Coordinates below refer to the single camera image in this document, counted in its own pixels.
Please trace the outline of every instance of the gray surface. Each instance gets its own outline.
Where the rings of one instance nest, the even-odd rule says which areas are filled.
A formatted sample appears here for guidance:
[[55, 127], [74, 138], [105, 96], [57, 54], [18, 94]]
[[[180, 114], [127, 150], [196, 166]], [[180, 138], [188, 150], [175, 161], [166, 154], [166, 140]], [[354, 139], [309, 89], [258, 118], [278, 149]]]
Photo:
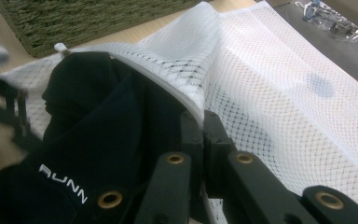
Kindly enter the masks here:
[[358, 42], [336, 40], [329, 31], [303, 21], [303, 9], [294, 2], [274, 9], [316, 49], [358, 81]]

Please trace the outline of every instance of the black garment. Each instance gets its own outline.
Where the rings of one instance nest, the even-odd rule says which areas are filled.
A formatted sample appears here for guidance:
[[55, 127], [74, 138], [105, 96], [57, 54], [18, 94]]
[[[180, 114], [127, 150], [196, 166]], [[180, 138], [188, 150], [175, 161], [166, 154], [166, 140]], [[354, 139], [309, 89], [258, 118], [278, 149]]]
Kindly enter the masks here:
[[185, 107], [107, 53], [67, 56], [43, 98], [43, 147], [0, 172], [0, 223], [70, 223], [98, 189], [140, 186], [180, 138]]

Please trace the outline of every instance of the logo on black fabric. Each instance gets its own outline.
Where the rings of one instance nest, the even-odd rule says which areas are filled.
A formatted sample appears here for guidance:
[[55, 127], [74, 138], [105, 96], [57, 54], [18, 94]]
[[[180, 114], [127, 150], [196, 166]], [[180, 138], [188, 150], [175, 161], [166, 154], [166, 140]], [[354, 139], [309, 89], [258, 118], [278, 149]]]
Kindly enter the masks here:
[[81, 189], [79, 186], [76, 186], [74, 180], [69, 179], [68, 176], [64, 177], [63, 179], [58, 178], [57, 174], [52, 173], [51, 170], [45, 164], [40, 165], [39, 173], [45, 174], [46, 177], [48, 179], [51, 179], [52, 181], [64, 184], [68, 188], [72, 188], [72, 191], [74, 193], [77, 193], [77, 197], [81, 198], [81, 203], [85, 203], [88, 199], [88, 197], [84, 196], [84, 190]]

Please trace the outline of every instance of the folded black cloth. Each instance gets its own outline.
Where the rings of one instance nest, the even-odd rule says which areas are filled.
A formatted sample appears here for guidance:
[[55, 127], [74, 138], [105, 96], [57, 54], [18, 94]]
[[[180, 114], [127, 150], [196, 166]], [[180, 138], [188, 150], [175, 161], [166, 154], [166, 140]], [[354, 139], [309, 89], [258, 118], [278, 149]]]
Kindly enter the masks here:
[[44, 145], [0, 172], [0, 223], [70, 223], [105, 186], [136, 189], [180, 139], [185, 107], [103, 52], [72, 53], [46, 91]]

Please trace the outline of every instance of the wooden floor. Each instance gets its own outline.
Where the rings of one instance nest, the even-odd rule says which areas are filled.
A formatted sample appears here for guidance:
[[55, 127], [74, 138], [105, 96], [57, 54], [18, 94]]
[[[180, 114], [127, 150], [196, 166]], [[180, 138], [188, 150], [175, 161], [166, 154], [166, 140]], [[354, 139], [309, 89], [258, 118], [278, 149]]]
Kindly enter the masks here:
[[[255, 2], [253, 0], [214, 0], [211, 2], [216, 10], [220, 12], [230, 11], [242, 7], [248, 7]], [[127, 42], [135, 43], [142, 38], [156, 32], [170, 21], [177, 18], [183, 12], [174, 13], [170, 16], [166, 16], [155, 21], [147, 22], [142, 25], [132, 27], [128, 30], [114, 33], [88, 43], [86, 45], [95, 45], [105, 42]], [[14, 67], [20, 66], [25, 63], [36, 60], [30, 56], [22, 47], [20, 41], [16, 38], [13, 32], [8, 27], [6, 21], [0, 14], [0, 44], [3, 45], [10, 54], [9, 63], [0, 67], [0, 73], [8, 71]], [[4, 102], [0, 99], [0, 105], [3, 106]], [[20, 151], [10, 142], [12, 131], [0, 124], [0, 169], [10, 164], [19, 162], [23, 155]]]

